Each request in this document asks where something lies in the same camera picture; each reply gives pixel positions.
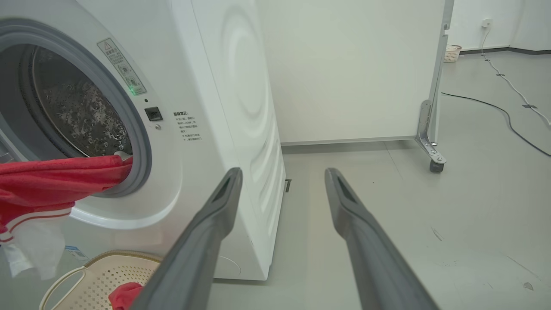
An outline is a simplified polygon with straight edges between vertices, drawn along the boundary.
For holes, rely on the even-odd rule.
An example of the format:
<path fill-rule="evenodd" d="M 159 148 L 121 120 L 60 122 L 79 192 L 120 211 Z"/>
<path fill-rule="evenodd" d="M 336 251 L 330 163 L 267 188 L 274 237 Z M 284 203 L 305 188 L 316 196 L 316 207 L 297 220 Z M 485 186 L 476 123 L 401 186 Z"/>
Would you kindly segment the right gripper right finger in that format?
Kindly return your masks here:
<path fill-rule="evenodd" d="M 364 310 L 437 310 L 438 305 L 343 174 L 325 170 L 332 222 L 346 241 Z"/>

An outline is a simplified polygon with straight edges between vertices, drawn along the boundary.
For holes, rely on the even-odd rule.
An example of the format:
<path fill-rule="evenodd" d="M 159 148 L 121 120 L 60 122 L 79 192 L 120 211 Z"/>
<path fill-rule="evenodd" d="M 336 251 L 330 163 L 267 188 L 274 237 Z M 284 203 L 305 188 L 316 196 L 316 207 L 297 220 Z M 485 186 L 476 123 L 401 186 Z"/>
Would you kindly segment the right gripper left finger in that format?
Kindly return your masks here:
<path fill-rule="evenodd" d="M 132 310 L 204 310 L 223 239 L 232 231 L 242 171 L 232 167 L 164 257 Z"/>

